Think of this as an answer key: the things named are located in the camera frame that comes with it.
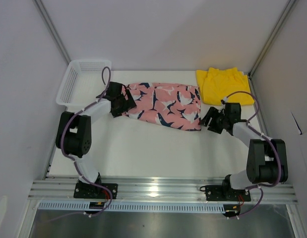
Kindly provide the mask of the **pink patterned shorts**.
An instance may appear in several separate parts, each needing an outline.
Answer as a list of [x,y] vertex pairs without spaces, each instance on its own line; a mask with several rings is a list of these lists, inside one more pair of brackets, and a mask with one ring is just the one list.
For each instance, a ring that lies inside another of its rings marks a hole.
[[184,131],[200,131],[198,87],[177,83],[132,83],[126,86],[136,107],[124,113],[136,119]]

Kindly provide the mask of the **yellow shorts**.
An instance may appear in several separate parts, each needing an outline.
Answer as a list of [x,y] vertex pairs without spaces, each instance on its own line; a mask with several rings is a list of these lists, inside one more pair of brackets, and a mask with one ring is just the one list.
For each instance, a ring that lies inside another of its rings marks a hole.
[[195,72],[201,100],[208,105],[219,106],[226,97],[229,103],[240,103],[242,106],[254,104],[249,95],[248,77],[236,67],[225,70],[210,67],[207,71]]

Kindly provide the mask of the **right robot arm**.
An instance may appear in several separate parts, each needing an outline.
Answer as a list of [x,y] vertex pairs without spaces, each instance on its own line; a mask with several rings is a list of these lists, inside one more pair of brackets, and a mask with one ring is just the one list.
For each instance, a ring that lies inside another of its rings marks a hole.
[[260,133],[241,112],[239,103],[226,103],[222,109],[210,107],[200,121],[211,132],[225,130],[248,148],[245,170],[225,176],[221,185],[200,187],[208,201],[250,201],[251,189],[273,187],[288,179],[285,142]]

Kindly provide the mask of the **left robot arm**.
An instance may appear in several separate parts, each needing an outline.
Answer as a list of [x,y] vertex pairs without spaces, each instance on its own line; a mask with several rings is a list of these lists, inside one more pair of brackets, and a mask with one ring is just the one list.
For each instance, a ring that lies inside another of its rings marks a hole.
[[61,114],[56,147],[73,162],[79,175],[74,198],[116,199],[118,184],[102,182],[89,152],[92,145],[92,124],[108,114],[119,117],[135,106],[131,92],[125,85],[110,82],[104,92],[85,108],[76,113],[66,111]]

